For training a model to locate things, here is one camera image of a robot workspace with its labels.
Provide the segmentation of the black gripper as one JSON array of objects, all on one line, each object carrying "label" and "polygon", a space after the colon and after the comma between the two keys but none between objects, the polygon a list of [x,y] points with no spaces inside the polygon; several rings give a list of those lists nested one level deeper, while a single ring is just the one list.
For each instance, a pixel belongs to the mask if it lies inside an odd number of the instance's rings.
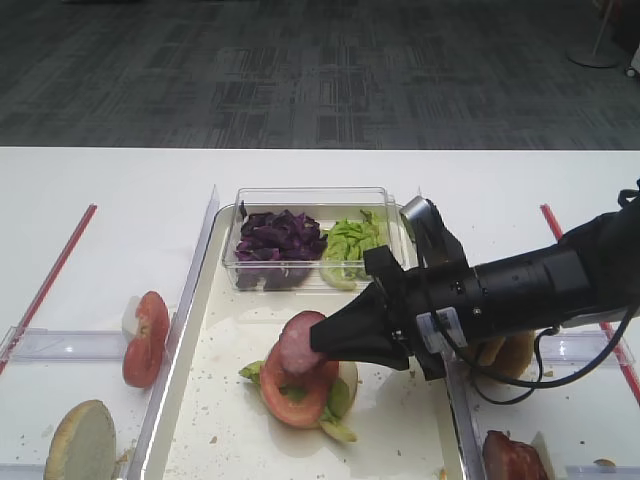
[{"label": "black gripper", "polygon": [[364,253],[369,284],[339,311],[310,328],[310,348],[329,360],[370,363],[403,371],[413,357],[426,380],[447,376],[447,348],[465,347],[461,310],[427,270],[403,270],[387,246]]}]

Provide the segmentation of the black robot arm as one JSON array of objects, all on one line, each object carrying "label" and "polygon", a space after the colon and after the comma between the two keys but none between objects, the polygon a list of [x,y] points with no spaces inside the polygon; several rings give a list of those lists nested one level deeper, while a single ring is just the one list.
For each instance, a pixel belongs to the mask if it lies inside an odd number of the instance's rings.
[{"label": "black robot arm", "polygon": [[557,243],[477,266],[437,207],[416,197],[400,212],[418,264],[402,268],[386,246],[364,254],[370,284],[312,327],[312,350],[331,360],[445,374],[442,353],[549,327],[619,321],[639,308],[639,193]]}]

